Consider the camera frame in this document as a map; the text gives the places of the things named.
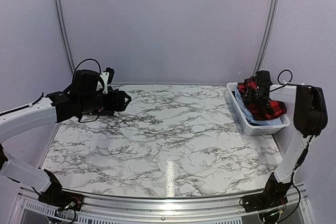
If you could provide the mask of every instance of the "white marble surface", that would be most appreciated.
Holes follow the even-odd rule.
[[[125,112],[61,125],[43,168],[65,188],[136,197],[219,195],[263,188],[281,162],[271,135],[243,135],[225,87],[118,88],[132,97]]]

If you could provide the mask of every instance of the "vent grille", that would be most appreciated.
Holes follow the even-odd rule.
[[[25,208],[36,212],[38,214],[46,215],[52,218],[58,218],[60,220],[64,220],[66,218],[66,214],[62,212],[57,212],[55,215],[55,209],[47,206],[42,205],[37,202],[26,201]],[[84,216],[81,212],[77,212],[77,220],[74,222],[77,224],[143,224],[141,222],[130,222],[130,221],[115,221],[115,220],[107,220],[106,218],[99,218],[99,217],[91,217],[91,216]],[[243,224],[241,217],[232,218],[232,219],[223,219],[218,220],[216,222],[189,222],[190,224]]]

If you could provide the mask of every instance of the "blue cloth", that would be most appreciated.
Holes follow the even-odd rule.
[[[247,122],[255,123],[255,124],[258,124],[258,125],[282,125],[282,121],[281,121],[280,118],[275,118],[275,119],[272,119],[272,120],[265,120],[265,121],[255,120],[252,113],[244,106],[242,96],[240,95],[240,92],[238,90],[238,86],[236,87],[236,90],[235,90],[235,96],[236,96],[236,100],[237,100],[240,108],[243,111],[243,114],[244,114]]]

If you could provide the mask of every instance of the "robotic arm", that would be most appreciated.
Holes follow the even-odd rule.
[[[124,111],[131,97],[124,91],[113,90],[114,70],[102,73],[91,70],[75,72],[72,84],[63,92],[41,96],[37,101],[0,113],[0,176],[22,182],[40,191],[39,201],[61,208],[80,210],[82,195],[62,190],[52,172],[37,169],[8,154],[2,143],[8,138],[35,127],[60,123],[86,113]]]
[[[259,83],[259,85],[257,84],[255,96],[261,98],[261,100],[272,99],[295,104],[293,123],[296,130],[283,161],[275,172],[270,175],[264,191],[261,194],[247,195],[241,199],[242,206],[246,212],[261,211],[282,206],[283,203],[288,202],[286,194],[290,187],[294,185],[294,174],[305,160],[313,137],[320,135],[328,121],[326,104],[321,88],[290,83],[269,85],[269,81],[263,84],[260,80]],[[266,224],[277,223],[280,215],[278,211],[274,213],[276,214],[271,214],[268,218],[261,214],[259,215],[260,220]]]

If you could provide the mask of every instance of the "table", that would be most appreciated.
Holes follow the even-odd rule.
[[[117,86],[124,112],[65,121],[43,168],[64,188],[127,197],[195,197],[263,188],[281,155],[245,136],[224,86]]]

